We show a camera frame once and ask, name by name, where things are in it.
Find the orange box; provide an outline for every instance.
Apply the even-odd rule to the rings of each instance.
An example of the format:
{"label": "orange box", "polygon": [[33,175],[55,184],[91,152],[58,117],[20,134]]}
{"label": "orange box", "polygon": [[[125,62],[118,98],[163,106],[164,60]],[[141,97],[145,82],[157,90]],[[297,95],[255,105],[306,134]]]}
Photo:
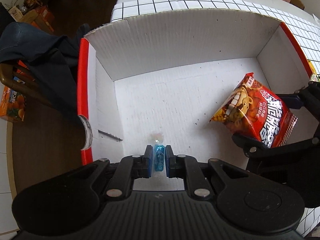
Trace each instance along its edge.
{"label": "orange box", "polygon": [[0,104],[0,118],[10,122],[21,122],[24,119],[26,98],[5,86]]}

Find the red snack bag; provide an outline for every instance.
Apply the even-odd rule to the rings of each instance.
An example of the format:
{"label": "red snack bag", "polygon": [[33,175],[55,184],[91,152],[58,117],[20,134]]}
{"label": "red snack bag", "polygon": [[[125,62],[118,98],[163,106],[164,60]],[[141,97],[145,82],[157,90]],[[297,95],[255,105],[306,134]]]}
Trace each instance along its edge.
{"label": "red snack bag", "polygon": [[210,121],[223,122],[232,133],[255,138],[272,148],[286,142],[297,117],[248,73]]}

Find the ribbed black surface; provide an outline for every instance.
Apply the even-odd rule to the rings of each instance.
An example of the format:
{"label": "ribbed black surface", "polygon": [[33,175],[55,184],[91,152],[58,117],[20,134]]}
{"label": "ribbed black surface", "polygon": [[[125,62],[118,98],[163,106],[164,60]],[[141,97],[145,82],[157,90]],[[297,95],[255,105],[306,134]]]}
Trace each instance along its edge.
{"label": "ribbed black surface", "polygon": [[[16,239],[48,239],[22,232]],[[298,240],[296,232],[279,236],[257,236],[242,232],[219,217],[209,202],[196,201],[185,191],[133,191],[123,201],[110,202],[91,225],[67,236],[50,237],[74,240]]]}

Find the cartoon character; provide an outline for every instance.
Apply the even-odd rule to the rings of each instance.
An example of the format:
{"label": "cartoon character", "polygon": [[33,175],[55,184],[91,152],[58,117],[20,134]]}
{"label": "cartoon character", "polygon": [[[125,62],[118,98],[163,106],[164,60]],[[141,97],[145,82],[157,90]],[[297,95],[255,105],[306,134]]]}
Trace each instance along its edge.
{"label": "cartoon character", "polygon": [[227,121],[234,122],[238,126],[239,121],[248,112],[249,106],[253,104],[253,100],[249,97],[244,86],[236,88],[231,95],[231,99],[225,117]]}

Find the dark brown floor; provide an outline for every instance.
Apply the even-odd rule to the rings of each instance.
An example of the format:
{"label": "dark brown floor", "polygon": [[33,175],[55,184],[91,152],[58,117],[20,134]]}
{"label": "dark brown floor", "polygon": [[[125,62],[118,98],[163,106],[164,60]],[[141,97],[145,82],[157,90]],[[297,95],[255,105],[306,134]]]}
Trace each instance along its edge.
{"label": "dark brown floor", "polygon": [[[88,23],[108,23],[116,0],[50,0],[56,35],[73,37]],[[17,192],[81,165],[84,131],[47,106],[27,99],[25,120],[13,124],[12,154]]]}

